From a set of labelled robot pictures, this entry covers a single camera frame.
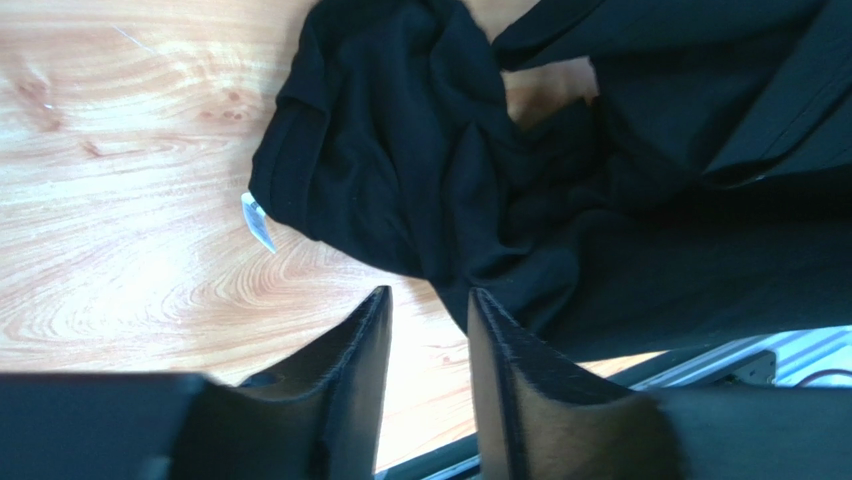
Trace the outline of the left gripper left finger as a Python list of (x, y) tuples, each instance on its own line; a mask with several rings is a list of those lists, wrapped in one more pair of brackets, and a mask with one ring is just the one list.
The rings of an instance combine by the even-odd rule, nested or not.
[(392, 291), (238, 386), (208, 383), (173, 449), (172, 479), (370, 479), (391, 344)]

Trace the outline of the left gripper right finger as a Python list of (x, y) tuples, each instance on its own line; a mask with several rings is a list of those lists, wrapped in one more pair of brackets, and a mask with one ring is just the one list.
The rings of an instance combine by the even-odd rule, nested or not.
[(573, 363), (484, 289), (470, 293), (467, 336), (482, 478), (685, 478), (652, 397)]

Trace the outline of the black t shirt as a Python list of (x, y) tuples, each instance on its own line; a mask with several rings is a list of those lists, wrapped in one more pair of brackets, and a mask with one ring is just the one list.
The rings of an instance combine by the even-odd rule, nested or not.
[(322, 1), (249, 191), (578, 361), (851, 320), (851, 5)]

